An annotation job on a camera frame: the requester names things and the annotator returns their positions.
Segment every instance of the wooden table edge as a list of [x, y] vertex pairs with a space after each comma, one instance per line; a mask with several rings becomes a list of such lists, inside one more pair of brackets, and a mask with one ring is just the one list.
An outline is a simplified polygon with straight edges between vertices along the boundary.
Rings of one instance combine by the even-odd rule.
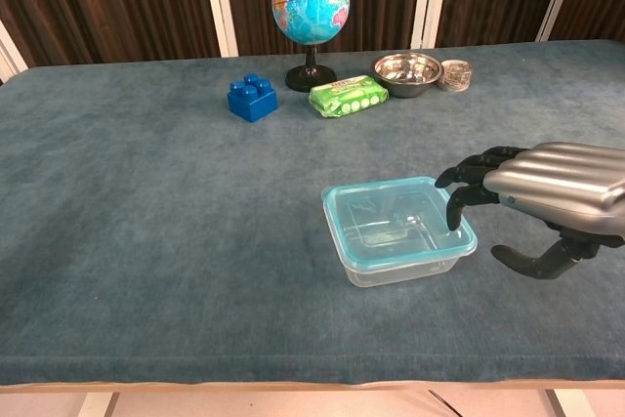
[[471, 389], [497, 390], [553, 390], [553, 389], [601, 389], [623, 390], [625, 380], [570, 381], [554, 379], [508, 380], [494, 382], [431, 382], [390, 381], [359, 385], [341, 383], [25, 383], [0, 386], [0, 394], [18, 393], [188, 393], [188, 392], [267, 392], [267, 391], [402, 391], [428, 390], [440, 385], [461, 385]]

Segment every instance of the metal bowl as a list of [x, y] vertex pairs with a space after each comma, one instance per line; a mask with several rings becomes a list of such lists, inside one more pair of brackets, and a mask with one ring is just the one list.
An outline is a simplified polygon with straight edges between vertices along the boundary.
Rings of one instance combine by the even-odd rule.
[[372, 69], [373, 78], [399, 98], [418, 97], [442, 74], [438, 60], [419, 53], [384, 56], [373, 63]]

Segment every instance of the blue lego brick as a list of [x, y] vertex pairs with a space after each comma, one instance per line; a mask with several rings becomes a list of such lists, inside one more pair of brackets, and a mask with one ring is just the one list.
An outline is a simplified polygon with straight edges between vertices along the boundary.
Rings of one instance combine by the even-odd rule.
[[268, 79], [250, 73], [242, 82], [230, 83], [228, 107], [230, 112], [247, 121], [258, 121], [277, 109], [277, 93]]

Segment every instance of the map on globe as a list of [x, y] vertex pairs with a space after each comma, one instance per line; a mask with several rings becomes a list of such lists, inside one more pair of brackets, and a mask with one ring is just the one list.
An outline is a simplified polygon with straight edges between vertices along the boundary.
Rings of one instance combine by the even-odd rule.
[[348, 19], [350, 0], [271, 0], [273, 18], [296, 43], [313, 45], [332, 39]]

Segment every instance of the teal container rim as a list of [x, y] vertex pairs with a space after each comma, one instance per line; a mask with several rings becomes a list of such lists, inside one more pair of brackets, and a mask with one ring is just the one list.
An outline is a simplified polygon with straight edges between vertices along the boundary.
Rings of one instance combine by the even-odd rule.
[[458, 230], [463, 231], [468, 236], [468, 241], [460, 246], [454, 246], [452, 248], [444, 248], [436, 251], [423, 251], [420, 253], [403, 254], [400, 256], [387, 256], [381, 257], [377, 262], [371, 262], [367, 260], [361, 260], [358, 256], [354, 255], [352, 250], [348, 247], [346, 238], [342, 232], [337, 229], [336, 218], [336, 201], [335, 196], [339, 192], [361, 190], [367, 188], [377, 187], [397, 187], [406, 186], [411, 183], [423, 184], [426, 183], [432, 186], [432, 190], [437, 192], [445, 204], [449, 200], [449, 192], [444, 188], [436, 188], [434, 186], [435, 179], [429, 176], [418, 176], [409, 178], [400, 178], [396, 180], [383, 180], [375, 181], [371, 183], [353, 184], [344, 186], [335, 186], [331, 188], [325, 188], [321, 192], [321, 199], [323, 200], [323, 210], [325, 212], [326, 220], [334, 239], [337, 250], [340, 250], [339, 257], [347, 269], [357, 272], [371, 273], [373, 271], [389, 271], [392, 269], [405, 268], [407, 266], [414, 266], [419, 264], [428, 264], [438, 261], [444, 261], [448, 259], [460, 258], [463, 256], [469, 256], [478, 247], [478, 237], [476, 233], [469, 225], [469, 222], [463, 216], [460, 227]]

